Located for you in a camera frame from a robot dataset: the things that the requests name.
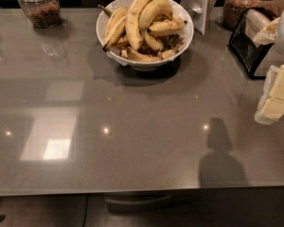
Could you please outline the long yellow banana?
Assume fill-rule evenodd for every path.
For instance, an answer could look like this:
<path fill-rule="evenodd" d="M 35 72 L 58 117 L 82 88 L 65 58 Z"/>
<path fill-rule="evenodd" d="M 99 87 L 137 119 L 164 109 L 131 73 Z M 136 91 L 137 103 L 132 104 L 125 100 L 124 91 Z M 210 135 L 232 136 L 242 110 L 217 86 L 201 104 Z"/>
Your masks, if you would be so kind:
<path fill-rule="evenodd" d="M 125 20 L 125 31 L 130 46 L 134 50 L 138 50 L 142 44 L 142 37 L 139 29 L 139 16 L 145 6 L 151 1 L 152 0 L 133 0 L 128 8 Z"/>

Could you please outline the small yellow banana centre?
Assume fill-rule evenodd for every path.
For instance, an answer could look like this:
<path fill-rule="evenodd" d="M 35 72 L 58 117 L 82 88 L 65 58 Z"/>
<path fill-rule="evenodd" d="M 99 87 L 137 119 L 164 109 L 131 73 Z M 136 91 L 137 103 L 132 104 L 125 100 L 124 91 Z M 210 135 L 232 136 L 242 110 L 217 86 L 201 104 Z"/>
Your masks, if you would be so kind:
<path fill-rule="evenodd" d="M 155 52 L 162 51 L 164 44 L 161 39 L 151 35 L 148 31 L 145 32 L 144 39 L 146 44 Z"/>

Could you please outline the glass jar with granola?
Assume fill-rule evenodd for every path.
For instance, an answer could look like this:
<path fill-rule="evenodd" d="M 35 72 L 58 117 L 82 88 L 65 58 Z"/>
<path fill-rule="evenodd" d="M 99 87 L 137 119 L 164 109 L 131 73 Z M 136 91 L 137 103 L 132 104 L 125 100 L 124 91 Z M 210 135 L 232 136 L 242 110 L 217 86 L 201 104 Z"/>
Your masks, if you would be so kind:
<path fill-rule="evenodd" d="M 60 23 L 59 0 L 17 0 L 28 20 L 36 28 L 51 28 Z"/>

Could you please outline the white ceramic bowl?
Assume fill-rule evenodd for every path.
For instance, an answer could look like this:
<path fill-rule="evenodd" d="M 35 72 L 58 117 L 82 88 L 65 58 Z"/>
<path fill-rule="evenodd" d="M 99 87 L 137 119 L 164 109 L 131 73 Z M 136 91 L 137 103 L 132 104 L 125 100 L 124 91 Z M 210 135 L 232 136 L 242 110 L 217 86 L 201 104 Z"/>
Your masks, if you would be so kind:
<path fill-rule="evenodd" d="M 131 60 L 122 58 L 120 56 L 121 49 L 117 49 L 117 48 L 114 49 L 113 51 L 108 51 L 108 52 L 103 52 L 103 53 L 106 53 L 106 56 L 108 58 L 110 58 L 113 61 L 116 61 L 122 66 L 130 66 L 132 69 L 136 71 L 141 71 L 141 72 L 154 71 L 157 68 L 163 66 L 164 64 L 173 62 L 178 57 L 180 57 L 180 55 L 182 55 L 184 52 L 187 51 L 187 49 L 190 46 L 190 43 L 192 42 L 193 35 L 194 35 L 194 25 L 193 25 L 193 22 L 189 14 L 181 5 L 179 5 L 178 3 L 172 0 L 167 0 L 167 1 L 171 4 L 175 14 L 178 15 L 184 21 L 186 21 L 185 27 L 182 28 L 178 32 L 180 39 L 182 40 L 183 43 L 179 45 L 178 51 L 174 55 L 164 60 L 161 60 L 161 61 L 143 62 L 143 61 L 131 61 Z M 133 2 L 133 0 L 115 0 L 109 5 L 107 5 L 106 8 L 104 7 L 104 10 L 107 9 L 109 11 L 112 11 L 112 9 L 128 7 L 131 4 L 131 2 Z M 105 27 L 109 20 L 109 15 L 106 15 L 104 10 L 100 12 L 98 19 L 97 19 L 97 23 L 96 23 L 96 33 L 97 33 L 98 41 L 102 47 L 104 46 Z"/>

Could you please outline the yellow banana bottom front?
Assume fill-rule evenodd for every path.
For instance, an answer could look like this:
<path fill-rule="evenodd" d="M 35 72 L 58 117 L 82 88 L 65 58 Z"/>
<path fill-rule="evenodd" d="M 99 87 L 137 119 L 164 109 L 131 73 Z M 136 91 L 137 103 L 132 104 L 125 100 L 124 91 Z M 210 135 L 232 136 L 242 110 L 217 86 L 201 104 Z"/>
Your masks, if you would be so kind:
<path fill-rule="evenodd" d="M 131 60 L 131 61 L 156 62 L 156 61 L 161 60 L 159 57 L 141 54 L 141 53 L 135 51 L 134 49 L 132 49 L 131 47 L 127 47 L 126 52 L 127 52 L 128 59 Z"/>

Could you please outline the glass jar right background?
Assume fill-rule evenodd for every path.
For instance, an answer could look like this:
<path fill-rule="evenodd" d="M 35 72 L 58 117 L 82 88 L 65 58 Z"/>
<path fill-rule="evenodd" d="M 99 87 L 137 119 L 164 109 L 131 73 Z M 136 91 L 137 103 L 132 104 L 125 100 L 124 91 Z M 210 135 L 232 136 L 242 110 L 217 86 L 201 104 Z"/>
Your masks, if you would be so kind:
<path fill-rule="evenodd" d="M 222 24 L 229 29 L 234 29 L 240 16 L 247 9 L 258 7 L 261 1 L 262 0 L 224 0 Z"/>

